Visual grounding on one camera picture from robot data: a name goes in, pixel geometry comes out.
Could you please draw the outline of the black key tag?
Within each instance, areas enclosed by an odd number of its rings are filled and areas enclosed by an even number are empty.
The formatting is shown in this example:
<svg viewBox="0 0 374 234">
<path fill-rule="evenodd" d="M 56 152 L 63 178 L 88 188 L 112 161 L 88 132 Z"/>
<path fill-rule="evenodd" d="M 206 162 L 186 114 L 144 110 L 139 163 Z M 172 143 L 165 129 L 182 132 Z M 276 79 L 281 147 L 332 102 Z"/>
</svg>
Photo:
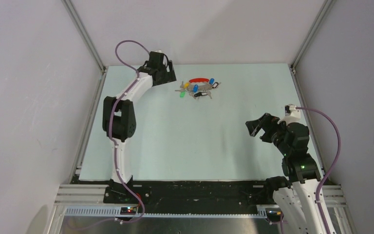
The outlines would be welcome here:
<svg viewBox="0 0 374 234">
<path fill-rule="evenodd" d="M 202 96 L 207 96 L 207 92 L 197 92 L 194 94 L 195 98 L 202 97 Z"/>
</svg>

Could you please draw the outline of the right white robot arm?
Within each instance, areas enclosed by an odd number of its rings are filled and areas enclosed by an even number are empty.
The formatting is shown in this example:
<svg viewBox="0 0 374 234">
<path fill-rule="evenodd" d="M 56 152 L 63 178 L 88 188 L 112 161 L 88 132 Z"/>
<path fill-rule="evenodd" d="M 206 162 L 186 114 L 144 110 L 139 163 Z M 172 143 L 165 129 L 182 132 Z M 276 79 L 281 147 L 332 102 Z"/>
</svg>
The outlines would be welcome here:
<svg viewBox="0 0 374 234">
<path fill-rule="evenodd" d="M 272 143 L 283 155 L 283 176 L 268 178 L 264 199 L 277 204 L 281 218 L 299 234 L 334 234 L 327 206 L 323 201 L 323 178 L 316 161 L 308 153 L 310 132 L 300 123 L 299 109 L 287 111 L 283 118 L 265 113 L 245 123 L 250 136 L 260 130 L 263 142 Z"/>
</svg>

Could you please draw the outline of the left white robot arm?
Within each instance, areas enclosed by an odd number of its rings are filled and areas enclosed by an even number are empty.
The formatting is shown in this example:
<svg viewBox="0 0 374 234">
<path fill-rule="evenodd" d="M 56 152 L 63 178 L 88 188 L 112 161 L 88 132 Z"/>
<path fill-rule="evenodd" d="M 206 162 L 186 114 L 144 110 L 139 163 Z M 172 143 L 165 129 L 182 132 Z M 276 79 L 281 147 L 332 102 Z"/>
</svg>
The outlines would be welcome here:
<svg viewBox="0 0 374 234">
<path fill-rule="evenodd" d="M 126 145 L 137 127 L 135 103 L 152 87 L 176 81 L 173 63 L 162 51 L 151 51 L 149 59 L 136 70 L 136 78 L 118 95 L 103 101 L 102 127 L 112 143 L 112 176 L 122 184 L 115 196 L 123 203 L 134 198 L 134 189 L 126 184 L 132 179 Z"/>
</svg>

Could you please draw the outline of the steel key holder red handle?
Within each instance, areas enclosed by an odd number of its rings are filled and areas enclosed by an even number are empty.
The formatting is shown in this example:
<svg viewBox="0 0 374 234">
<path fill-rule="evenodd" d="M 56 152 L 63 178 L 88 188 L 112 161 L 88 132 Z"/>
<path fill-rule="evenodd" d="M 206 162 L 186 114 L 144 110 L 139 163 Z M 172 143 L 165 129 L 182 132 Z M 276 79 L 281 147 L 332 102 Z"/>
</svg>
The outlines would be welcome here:
<svg viewBox="0 0 374 234">
<path fill-rule="evenodd" d="M 190 83 L 189 87 L 187 89 L 184 89 L 183 86 L 186 82 L 183 82 L 181 83 L 180 85 L 180 88 L 182 91 L 185 91 L 185 92 L 189 92 L 189 93 L 193 93 L 193 87 L 194 85 L 198 85 L 199 86 L 199 90 L 198 92 L 205 92 L 205 91 L 208 91 L 208 90 L 211 90 L 212 89 L 212 85 L 209 84 L 209 80 L 208 78 L 193 78 L 193 79 L 190 79 L 189 81 L 187 81 L 188 83 Z"/>
</svg>

